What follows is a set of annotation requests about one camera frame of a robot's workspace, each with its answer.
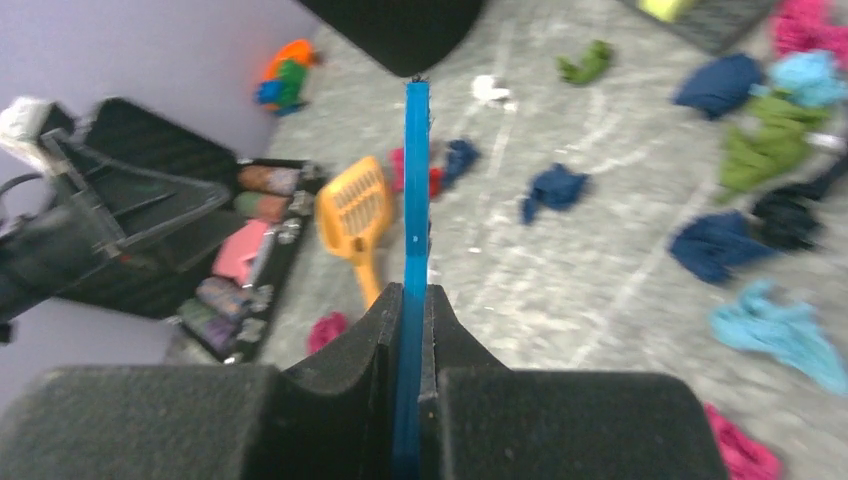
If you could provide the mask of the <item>yellow slotted scoop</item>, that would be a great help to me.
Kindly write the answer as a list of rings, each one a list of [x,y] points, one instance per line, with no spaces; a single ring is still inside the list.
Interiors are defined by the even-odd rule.
[[[349,262],[370,308],[381,292],[375,250],[393,220],[382,165],[373,156],[361,158],[324,185],[314,205],[325,249]]]

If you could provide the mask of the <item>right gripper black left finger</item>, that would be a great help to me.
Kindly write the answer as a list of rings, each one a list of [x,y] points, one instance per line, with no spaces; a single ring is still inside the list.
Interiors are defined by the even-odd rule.
[[[316,354],[272,365],[45,374],[1,420],[5,479],[386,479],[396,323],[388,286]]]

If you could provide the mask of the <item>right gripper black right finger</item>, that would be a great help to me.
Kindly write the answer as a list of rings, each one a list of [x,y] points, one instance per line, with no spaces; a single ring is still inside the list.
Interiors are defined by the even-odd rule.
[[[513,370],[427,291],[419,397],[425,479],[724,479],[682,380],[638,371]]]

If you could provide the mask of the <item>blue hand brush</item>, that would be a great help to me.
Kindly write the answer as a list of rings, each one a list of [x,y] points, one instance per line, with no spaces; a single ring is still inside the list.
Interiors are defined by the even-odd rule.
[[[405,269],[397,358],[391,477],[420,477],[418,396],[429,254],[430,84],[406,85],[404,125]]]

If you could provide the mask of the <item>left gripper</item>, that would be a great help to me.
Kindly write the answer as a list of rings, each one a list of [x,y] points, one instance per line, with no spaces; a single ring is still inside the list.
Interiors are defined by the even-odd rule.
[[[1,146],[33,167],[2,193],[33,180],[48,203],[1,216],[1,342],[44,300],[127,258],[182,272],[232,233],[229,190],[215,182],[131,166],[71,138],[55,102],[18,97],[1,113]]]

